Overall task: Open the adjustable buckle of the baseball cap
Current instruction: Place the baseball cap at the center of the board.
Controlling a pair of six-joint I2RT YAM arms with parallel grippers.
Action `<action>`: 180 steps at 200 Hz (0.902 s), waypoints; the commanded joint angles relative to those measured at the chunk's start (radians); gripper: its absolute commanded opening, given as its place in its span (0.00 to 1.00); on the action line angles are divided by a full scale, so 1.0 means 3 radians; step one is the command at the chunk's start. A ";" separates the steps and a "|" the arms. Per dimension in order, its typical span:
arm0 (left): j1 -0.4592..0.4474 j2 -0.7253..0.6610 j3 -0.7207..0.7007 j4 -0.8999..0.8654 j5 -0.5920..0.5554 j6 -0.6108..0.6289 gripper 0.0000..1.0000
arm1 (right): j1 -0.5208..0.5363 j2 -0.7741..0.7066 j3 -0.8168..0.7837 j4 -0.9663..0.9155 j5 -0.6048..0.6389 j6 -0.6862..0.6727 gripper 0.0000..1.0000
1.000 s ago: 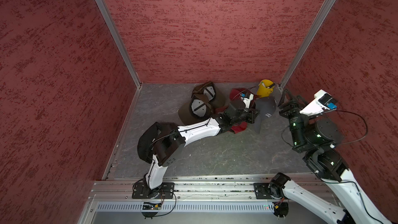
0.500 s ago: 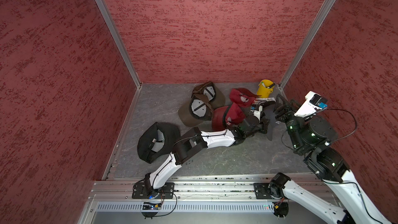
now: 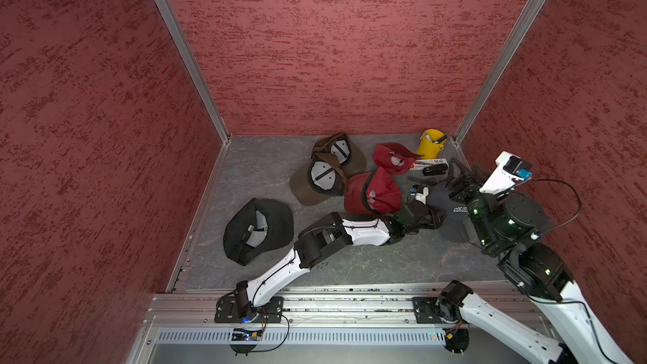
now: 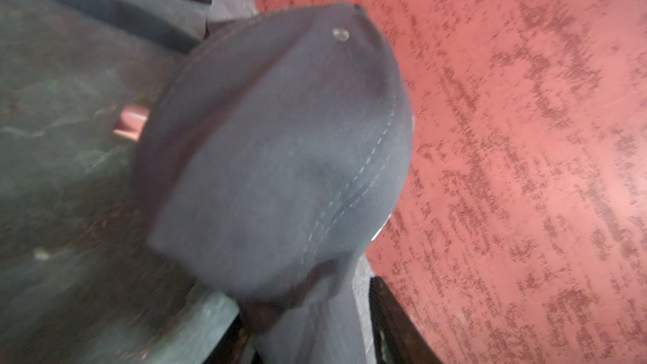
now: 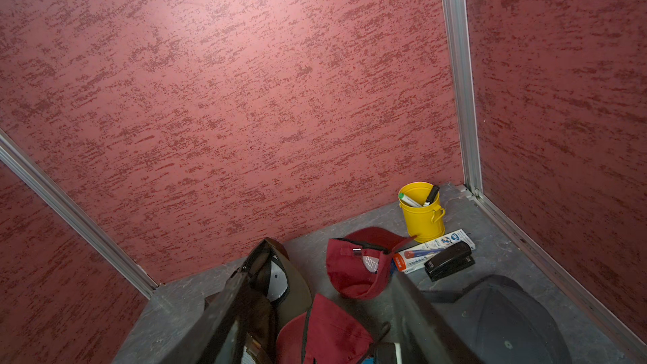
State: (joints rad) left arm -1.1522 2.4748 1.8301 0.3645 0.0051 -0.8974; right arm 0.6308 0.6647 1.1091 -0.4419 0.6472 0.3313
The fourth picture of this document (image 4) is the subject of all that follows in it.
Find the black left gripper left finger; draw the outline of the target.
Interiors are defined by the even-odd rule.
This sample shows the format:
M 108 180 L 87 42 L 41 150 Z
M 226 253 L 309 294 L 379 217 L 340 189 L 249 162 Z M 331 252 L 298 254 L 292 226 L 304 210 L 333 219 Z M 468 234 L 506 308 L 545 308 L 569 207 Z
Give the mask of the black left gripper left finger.
M 239 316 L 228 327 L 205 364 L 252 364 L 253 343 Z

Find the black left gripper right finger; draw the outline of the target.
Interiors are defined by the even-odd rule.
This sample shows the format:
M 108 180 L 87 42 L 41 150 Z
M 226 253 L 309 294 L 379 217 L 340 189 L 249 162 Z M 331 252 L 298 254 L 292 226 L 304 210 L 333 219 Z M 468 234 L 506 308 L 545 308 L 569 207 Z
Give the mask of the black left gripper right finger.
M 370 280 L 372 334 L 379 364 L 442 364 L 379 276 Z

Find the dark grey baseball cap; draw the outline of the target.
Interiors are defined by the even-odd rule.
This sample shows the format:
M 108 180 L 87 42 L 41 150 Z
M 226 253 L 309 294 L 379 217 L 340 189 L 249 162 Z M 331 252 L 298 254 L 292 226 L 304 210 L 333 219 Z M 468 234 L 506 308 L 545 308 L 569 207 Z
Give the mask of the dark grey baseball cap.
M 387 39 L 333 3 L 212 25 L 159 97 L 132 183 L 150 249 L 234 300 L 266 363 L 364 363 L 352 280 L 413 116 Z

